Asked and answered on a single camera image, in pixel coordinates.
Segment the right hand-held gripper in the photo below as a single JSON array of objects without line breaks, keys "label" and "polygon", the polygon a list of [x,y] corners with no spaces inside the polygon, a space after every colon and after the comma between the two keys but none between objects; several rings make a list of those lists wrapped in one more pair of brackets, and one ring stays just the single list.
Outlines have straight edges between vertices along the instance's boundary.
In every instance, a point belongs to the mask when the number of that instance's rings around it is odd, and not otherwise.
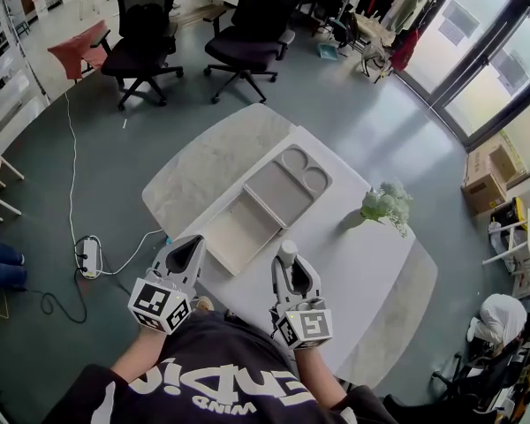
[{"label": "right hand-held gripper", "polygon": [[288,305],[299,296],[309,299],[284,311],[270,309],[274,330],[287,347],[293,351],[315,348],[333,338],[332,314],[320,297],[321,279],[312,265],[301,255],[289,266],[275,257],[271,271],[278,305]]}]

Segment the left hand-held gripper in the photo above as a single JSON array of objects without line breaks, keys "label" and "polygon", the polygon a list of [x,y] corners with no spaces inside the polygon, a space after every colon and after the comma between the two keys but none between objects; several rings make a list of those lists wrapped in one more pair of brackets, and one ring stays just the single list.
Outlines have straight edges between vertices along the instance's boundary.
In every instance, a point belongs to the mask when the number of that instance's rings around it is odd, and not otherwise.
[{"label": "left hand-held gripper", "polygon": [[138,278],[127,308],[136,322],[166,335],[173,334],[191,314],[206,255],[200,234],[175,239],[155,257],[151,269],[162,280]]}]

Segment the beige box base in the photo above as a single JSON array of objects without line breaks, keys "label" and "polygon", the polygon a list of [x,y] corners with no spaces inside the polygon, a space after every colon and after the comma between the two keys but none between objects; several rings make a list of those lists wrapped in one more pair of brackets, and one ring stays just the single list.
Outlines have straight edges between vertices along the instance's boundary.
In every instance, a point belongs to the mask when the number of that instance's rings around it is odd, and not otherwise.
[{"label": "beige box base", "polygon": [[291,144],[243,182],[201,230],[209,253],[240,274],[276,236],[288,231],[332,184],[329,173]]}]

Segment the person's right forearm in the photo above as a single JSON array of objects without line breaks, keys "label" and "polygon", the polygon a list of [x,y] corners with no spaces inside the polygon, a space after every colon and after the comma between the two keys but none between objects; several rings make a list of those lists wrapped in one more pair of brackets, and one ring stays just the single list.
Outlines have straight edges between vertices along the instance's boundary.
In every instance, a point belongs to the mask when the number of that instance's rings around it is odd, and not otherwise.
[{"label": "person's right forearm", "polygon": [[294,356],[301,383],[322,407],[331,409],[345,399],[345,390],[317,348],[296,350]]}]

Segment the person's left forearm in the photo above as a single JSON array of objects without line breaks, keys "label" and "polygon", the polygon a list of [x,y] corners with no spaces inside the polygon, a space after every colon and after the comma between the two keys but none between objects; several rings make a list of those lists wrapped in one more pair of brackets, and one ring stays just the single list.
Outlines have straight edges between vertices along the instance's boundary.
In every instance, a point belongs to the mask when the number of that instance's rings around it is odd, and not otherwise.
[{"label": "person's left forearm", "polygon": [[157,364],[167,335],[141,327],[137,338],[111,367],[127,383],[135,381]]}]

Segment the brown cardboard box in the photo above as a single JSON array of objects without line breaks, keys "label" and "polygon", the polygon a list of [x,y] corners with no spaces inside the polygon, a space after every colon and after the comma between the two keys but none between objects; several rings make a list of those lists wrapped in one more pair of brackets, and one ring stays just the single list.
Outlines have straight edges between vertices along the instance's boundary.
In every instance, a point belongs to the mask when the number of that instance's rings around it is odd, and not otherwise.
[{"label": "brown cardboard box", "polygon": [[479,215],[504,204],[508,188],[525,174],[518,153],[502,136],[478,146],[466,156],[461,183],[470,212]]}]

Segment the person's black printed t-shirt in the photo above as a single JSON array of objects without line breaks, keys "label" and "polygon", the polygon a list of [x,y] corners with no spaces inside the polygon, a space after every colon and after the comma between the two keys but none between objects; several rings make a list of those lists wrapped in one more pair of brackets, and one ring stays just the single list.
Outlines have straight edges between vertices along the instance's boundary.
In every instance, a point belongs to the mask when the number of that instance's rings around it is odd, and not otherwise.
[{"label": "person's black printed t-shirt", "polygon": [[331,409],[261,330],[196,311],[131,383],[89,365],[42,424],[398,424],[366,386]]}]

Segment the white marble table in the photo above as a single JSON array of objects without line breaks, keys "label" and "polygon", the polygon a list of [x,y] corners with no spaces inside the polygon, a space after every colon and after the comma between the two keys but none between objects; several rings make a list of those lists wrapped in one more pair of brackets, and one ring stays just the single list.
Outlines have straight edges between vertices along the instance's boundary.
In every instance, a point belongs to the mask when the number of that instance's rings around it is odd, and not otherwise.
[{"label": "white marble table", "polygon": [[[296,127],[261,104],[216,123],[151,179],[142,198],[173,239]],[[410,344],[435,288],[438,269],[416,239],[386,300],[345,359],[339,378],[374,387]]]}]

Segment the vase of white flowers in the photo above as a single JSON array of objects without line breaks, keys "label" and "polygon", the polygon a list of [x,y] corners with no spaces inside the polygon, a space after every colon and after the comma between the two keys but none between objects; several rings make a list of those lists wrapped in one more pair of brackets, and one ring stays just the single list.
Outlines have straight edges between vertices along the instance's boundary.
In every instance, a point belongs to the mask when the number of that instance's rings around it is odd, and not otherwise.
[{"label": "vase of white flowers", "polygon": [[412,196],[397,181],[382,182],[371,188],[362,200],[360,213],[367,219],[382,223],[387,219],[402,238],[407,236]]}]

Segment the white stuffed bag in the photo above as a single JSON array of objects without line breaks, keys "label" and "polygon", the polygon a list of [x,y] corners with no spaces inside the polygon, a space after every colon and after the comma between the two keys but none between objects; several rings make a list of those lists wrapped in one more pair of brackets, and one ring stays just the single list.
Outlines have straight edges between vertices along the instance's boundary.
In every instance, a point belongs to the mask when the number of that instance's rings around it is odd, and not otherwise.
[{"label": "white stuffed bag", "polygon": [[522,303],[506,294],[492,294],[481,304],[478,317],[469,323],[466,340],[475,338],[492,344],[506,346],[519,337],[525,328],[527,312]]}]

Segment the yellow and black toolbox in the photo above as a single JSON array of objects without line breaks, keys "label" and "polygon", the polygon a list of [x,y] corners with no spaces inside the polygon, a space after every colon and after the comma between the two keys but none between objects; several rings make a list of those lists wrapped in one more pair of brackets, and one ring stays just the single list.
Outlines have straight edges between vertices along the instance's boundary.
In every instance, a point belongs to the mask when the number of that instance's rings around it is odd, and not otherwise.
[{"label": "yellow and black toolbox", "polygon": [[510,202],[506,202],[494,209],[490,216],[488,230],[506,227],[516,223],[523,223],[523,228],[526,231],[527,226],[527,209],[524,202],[515,197]]}]

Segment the pink cloth covered chair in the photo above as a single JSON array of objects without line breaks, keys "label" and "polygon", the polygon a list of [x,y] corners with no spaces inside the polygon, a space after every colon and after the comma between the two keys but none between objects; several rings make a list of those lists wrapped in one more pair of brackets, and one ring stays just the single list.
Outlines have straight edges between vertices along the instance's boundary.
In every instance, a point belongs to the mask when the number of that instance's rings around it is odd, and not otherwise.
[{"label": "pink cloth covered chair", "polygon": [[105,20],[101,19],[84,32],[49,47],[48,52],[63,66],[66,78],[77,82],[84,73],[102,68],[111,52],[109,33]]}]

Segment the red hanging garment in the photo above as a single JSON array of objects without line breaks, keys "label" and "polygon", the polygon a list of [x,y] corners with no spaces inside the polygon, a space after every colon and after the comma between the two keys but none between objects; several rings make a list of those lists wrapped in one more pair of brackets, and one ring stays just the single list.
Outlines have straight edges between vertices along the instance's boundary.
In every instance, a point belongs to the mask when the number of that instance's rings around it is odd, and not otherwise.
[{"label": "red hanging garment", "polygon": [[390,65],[395,71],[402,72],[408,66],[419,39],[419,30],[413,29],[398,40],[397,48],[390,57]]}]

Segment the glass entrance door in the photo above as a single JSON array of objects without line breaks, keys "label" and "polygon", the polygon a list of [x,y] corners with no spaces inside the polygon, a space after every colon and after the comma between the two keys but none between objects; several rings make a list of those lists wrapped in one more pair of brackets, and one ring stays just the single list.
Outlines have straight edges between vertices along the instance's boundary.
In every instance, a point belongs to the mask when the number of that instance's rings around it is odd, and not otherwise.
[{"label": "glass entrance door", "polygon": [[530,106],[530,0],[456,0],[480,25],[455,46],[438,27],[450,0],[437,0],[399,77],[474,148]]}]

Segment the clothes rack with garments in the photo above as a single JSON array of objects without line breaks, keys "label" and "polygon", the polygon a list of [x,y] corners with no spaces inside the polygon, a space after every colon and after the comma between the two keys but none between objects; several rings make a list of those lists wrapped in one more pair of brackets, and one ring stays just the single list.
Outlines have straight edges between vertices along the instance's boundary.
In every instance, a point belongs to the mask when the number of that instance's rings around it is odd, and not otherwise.
[{"label": "clothes rack with garments", "polygon": [[338,59],[346,49],[360,54],[360,72],[372,83],[395,71],[390,57],[398,40],[418,29],[437,0],[313,0],[311,14],[337,47]]}]

